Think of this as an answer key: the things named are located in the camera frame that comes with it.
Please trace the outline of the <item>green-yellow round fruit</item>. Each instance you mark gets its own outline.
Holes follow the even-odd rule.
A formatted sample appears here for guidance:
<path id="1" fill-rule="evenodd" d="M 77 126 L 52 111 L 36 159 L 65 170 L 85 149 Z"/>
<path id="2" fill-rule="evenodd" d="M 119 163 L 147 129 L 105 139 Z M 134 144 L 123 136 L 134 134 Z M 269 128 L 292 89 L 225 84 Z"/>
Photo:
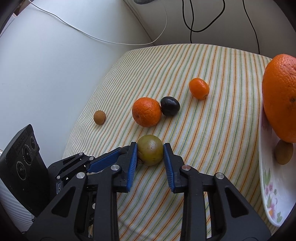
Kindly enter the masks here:
<path id="1" fill-rule="evenodd" d="M 154 166 L 163 159 L 163 143 L 154 135 L 142 136 L 137 141 L 138 159 L 146 166 Z"/>

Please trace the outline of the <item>small brown longan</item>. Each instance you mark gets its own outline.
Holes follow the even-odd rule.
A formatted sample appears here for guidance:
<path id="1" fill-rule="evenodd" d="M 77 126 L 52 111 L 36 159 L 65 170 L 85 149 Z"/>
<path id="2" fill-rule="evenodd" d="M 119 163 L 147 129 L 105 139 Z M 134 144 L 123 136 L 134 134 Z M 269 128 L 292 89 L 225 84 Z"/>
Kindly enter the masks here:
<path id="1" fill-rule="evenodd" d="M 106 120 L 106 114 L 102 110 L 98 110 L 94 113 L 93 120 L 97 125 L 103 125 Z"/>

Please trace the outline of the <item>tangerine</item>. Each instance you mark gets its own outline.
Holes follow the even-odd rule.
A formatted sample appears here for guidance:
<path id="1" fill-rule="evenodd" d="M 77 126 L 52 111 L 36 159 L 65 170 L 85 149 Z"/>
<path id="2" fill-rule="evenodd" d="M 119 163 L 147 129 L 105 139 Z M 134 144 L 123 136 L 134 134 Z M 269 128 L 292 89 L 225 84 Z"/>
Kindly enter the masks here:
<path id="1" fill-rule="evenodd" d="M 155 99 L 142 97 L 136 100 L 132 106 L 132 117 L 142 127 L 155 126 L 161 116 L 161 106 Z"/>

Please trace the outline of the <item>white floral plate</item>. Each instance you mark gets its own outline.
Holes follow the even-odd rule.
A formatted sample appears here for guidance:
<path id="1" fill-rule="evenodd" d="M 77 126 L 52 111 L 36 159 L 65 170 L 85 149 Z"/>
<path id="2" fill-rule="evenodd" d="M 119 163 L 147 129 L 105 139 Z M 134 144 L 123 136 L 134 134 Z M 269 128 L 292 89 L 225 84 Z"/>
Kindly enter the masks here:
<path id="1" fill-rule="evenodd" d="M 280 227 L 295 205 L 295 153 L 291 160 L 279 164 L 274 148 L 279 137 L 261 109 L 258 131 L 259 176 L 263 207 L 269 222 Z"/>

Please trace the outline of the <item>dark plum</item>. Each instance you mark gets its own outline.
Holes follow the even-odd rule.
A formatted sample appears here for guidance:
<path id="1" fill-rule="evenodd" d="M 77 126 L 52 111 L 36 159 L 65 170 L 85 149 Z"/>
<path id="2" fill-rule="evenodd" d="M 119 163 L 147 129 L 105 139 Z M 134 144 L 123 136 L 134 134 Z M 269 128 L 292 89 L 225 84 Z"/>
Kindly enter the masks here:
<path id="1" fill-rule="evenodd" d="M 161 99 L 161 110 L 165 116 L 175 116 L 180 110 L 180 104 L 174 97 L 165 96 Z"/>

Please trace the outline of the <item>brown longan on plate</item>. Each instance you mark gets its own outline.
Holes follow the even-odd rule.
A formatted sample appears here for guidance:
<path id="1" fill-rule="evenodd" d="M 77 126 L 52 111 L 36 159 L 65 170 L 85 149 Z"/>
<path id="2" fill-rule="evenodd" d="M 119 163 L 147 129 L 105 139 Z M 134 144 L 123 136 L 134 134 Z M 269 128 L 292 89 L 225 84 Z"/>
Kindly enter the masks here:
<path id="1" fill-rule="evenodd" d="M 287 164 L 293 156 L 293 144 L 279 140 L 274 149 L 275 160 L 280 165 Z"/>

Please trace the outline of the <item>striped table cloth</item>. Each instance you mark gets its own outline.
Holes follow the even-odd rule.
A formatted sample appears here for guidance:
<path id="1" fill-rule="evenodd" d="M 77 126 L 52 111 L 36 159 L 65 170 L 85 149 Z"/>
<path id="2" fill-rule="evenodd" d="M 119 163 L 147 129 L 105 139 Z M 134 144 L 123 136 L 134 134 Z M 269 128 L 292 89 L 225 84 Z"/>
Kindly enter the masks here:
<path id="1" fill-rule="evenodd" d="M 126 52 L 107 72 L 74 125 L 64 157 L 79 152 L 100 156 L 144 135 L 170 143 L 173 152 L 201 173 L 224 173 L 261 218 L 258 125 L 261 83 L 270 58 L 206 44 L 154 46 Z M 189 90 L 203 79 L 209 94 L 198 100 Z M 176 116 L 150 128 L 139 126 L 132 106 L 141 97 L 180 103 Z M 103 125 L 93 116 L 106 114 Z"/>

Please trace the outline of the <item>small orange kumquat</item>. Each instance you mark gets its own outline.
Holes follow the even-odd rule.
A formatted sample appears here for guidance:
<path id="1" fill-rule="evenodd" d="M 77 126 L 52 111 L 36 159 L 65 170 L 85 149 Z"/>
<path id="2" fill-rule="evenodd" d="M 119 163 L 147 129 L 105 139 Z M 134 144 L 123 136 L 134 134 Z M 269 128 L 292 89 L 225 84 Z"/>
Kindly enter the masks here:
<path id="1" fill-rule="evenodd" d="M 189 82 L 189 90 L 198 100 L 205 99 L 209 94 L 208 84 L 201 78 L 194 78 Z"/>

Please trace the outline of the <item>large orange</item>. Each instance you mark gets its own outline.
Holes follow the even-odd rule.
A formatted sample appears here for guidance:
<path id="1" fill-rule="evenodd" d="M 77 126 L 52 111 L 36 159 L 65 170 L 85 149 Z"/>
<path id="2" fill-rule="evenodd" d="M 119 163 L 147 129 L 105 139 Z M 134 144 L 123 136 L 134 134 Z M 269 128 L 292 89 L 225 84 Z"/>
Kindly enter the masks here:
<path id="1" fill-rule="evenodd" d="M 268 63 L 262 97 L 265 115 L 276 135 L 295 143 L 295 57 L 279 54 Z"/>

